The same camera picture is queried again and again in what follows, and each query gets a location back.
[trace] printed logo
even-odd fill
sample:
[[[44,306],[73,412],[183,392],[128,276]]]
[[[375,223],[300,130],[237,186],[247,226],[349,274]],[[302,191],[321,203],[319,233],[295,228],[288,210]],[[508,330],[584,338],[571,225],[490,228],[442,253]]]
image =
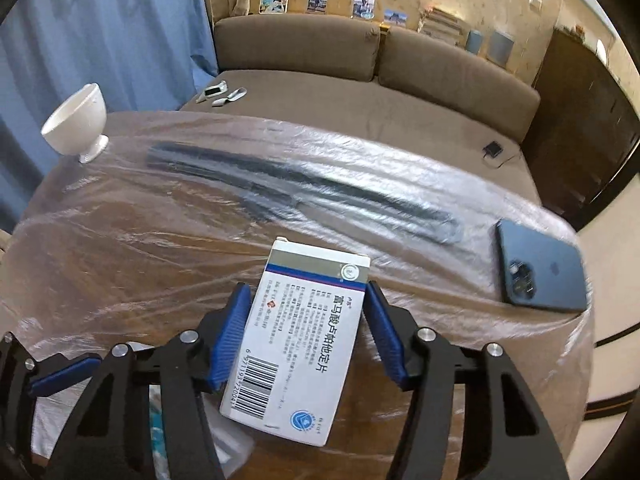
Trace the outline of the printed logo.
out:
[[[340,274],[345,280],[352,282],[353,280],[358,279],[358,276],[360,275],[360,271],[358,270],[358,267],[356,267],[355,265],[346,264],[340,270]]]
[[[316,423],[316,418],[307,410],[297,410],[291,415],[291,425],[298,431],[309,431]]]

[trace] framed photo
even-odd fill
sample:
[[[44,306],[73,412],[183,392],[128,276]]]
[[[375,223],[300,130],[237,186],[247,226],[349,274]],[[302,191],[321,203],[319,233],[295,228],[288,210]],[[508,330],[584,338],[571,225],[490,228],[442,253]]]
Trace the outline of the framed photo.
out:
[[[309,0],[306,4],[308,14],[325,14],[327,0]]]
[[[363,20],[373,19],[373,5],[376,0],[353,0],[352,18],[362,18]]]
[[[385,9],[385,23],[406,28],[407,15],[399,10]]]
[[[260,0],[258,14],[284,14],[289,0]]]

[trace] white bowl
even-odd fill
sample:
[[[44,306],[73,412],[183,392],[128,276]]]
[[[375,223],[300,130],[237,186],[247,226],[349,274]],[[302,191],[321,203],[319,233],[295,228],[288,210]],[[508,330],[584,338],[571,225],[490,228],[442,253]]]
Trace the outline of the white bowl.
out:
[[[80,162],[89,162],[109,142],[102,135],[107,121],[107,109],[100,87],[96,83],[69,97],[53,112],[42,127],[42,137],[62,155],[80,155]]]

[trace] wooden table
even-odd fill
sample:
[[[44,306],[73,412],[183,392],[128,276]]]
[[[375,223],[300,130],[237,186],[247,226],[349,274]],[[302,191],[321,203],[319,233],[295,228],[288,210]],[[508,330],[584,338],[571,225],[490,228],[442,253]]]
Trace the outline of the wooden table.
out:
[[[509,218],[577,243],[568,225],[464,171],[388,146],[278,121],[194,112],[108,117],[111,142],[46,177],[0,266],[5,329],[37,359],[162,344],[255,287],[271,243],[371,256],[392,303],[451,342],[498,341],[540,403],[566,456],[582,419],[593,316],[500,302],[494,224]],[[216,150],[207,177],[151,165],[158,142]],[[326,447],[249,430],[238,479],[383,479],[410,394],[385,377],[364,320]],[[34,450],[47,456],[73,395],[38,404]],[[456,394],[446,476],[462,434]]]

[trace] power outlet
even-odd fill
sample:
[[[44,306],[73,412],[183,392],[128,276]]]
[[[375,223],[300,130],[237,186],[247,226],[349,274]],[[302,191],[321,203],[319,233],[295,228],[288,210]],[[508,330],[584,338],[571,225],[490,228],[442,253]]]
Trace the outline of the power outlet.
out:
[[[542,10],[542,0],[529,0],[529,7],[536,12],[540,12]]]

